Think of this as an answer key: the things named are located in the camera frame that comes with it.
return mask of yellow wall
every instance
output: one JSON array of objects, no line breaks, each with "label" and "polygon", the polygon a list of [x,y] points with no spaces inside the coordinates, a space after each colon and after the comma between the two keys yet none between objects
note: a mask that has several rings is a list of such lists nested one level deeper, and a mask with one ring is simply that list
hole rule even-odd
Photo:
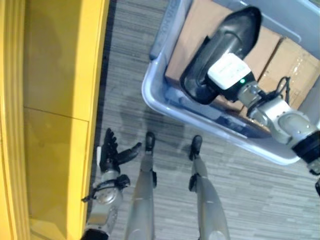
[{"label": "yellow wall", "polygon": [[108,6],[0,1],[0,239],[82,235]]},{"label": "yellow wall", "polygon": [[32,239],[78,240],[85,224],[106,0],[28,0],[24,134]]},{"label": "yellow wall", "polygon": [[28,240],[23,131],[24,0],[0,1],[0,239]]}]

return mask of cable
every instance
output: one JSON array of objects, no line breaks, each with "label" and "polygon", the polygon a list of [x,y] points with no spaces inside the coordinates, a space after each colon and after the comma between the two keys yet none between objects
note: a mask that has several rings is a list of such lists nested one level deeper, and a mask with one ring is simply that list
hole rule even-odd
[{"label": "cable", "polygon": [[289,104],[290,101],[290,77],[289,76],[284,76],[280,79],[278,85],[276,86],[276,89],[274,91],[271,91],[269,93],[265,93],[263,91],[260,91],[258,94],[260,95],[260,97],[264,100],[264,101],[270,101],[272,99],[275,99],[279,96],[282,96],[282,92],[285,90],[285,101],[287,104]]}]

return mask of cardboard box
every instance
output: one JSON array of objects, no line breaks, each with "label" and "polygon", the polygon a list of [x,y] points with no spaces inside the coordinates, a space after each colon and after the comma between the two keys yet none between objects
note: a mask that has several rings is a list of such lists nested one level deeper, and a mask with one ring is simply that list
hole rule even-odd
[{"label": "cardboard box", "polygon": [[[298,109],[319,75],[320,61],[291,39],[283,38],[261,75],[259,86],[268,93],[277,88],[282,77],[291,77],[289,105]],[[247,108],[244,107],[240,115],[245,117],[246,114]]]},{"label": "cardboard box", "polygon": [[[216,31],[218,25],[231,12],[231,10],[211,0],[193,1],[165,73],[166,79],[173,86],[180,87],[180,76],[206,36],[211,36]],[[279,34],[261,27],[259,39],[255,47],[244,59],[256,79],[263,72],[280,38]],[[223,105],[228,106],[233,111],[239,112],[243,108],[242,103],[232,103],[222,96],[218,96],[215,101],[223,103]]]}]

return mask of clear plastic bin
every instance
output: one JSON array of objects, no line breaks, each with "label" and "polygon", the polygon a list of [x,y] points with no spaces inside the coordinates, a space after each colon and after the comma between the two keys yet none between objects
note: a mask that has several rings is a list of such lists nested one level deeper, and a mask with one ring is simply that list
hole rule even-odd
[{"label": "clear plastic bin", "polygon": [[[221,1],[226,3],[228,7],[227,3],[230,1],[220,0],[220,4]],[[241,4],[235,4],[235,1],[231,2],[233,2],[233,10],[237,9],[235,6],[238,6],[238,8],[243,7]],[[183,92],[167,83],[164,77],[165,71],[191,3],[192,0],[171,0],[168,4],[154,45],[150,51],[151,62],[142,84],[144,101],[150,108],[161,114],[210,132],[271,162],[279,165],[295,163],[300,158],[291,149],[273,140],[269,133],[250,121],[225,111],[223,107],[196,103],[190,100]],[[257,7],[260,7],[264,13],[264,9],[261,6],[257,5]],[[312,10],[313,13],[319,16],[319,12],[314,11],[315,9]],[[281,31],[273,29],[270,25],[268,27],[287,36],[287,28],[283,28],[283,31]],[[320,127],[319,93],[320,85],[318,79],[300,107],[300,110],[306,113],[318,128]]]}]

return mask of floor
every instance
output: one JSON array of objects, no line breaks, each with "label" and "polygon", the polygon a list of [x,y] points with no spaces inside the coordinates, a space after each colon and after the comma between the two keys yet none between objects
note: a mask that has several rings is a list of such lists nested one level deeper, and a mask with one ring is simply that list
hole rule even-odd
[{"label": "floor", "polygon": [[[188,191],[188,146],[203,136],[201,156],[225,210],[232,240],[319,240],[320,201],[316,178],[303,162],[279,166],[190,125],[154,112],[144,103],[141,84],[148,53],[168,0],[111,0],[98,102],[95,145],[107,128],[124,150],[156,135],[154,170],[155,234],[158,240],[197,240],[196,195]],[[121,166],[131,179],[124,189],[111,240],[124,237],[129,203],[142,153]],[[93,160],[92,180],[96,174]]]}]

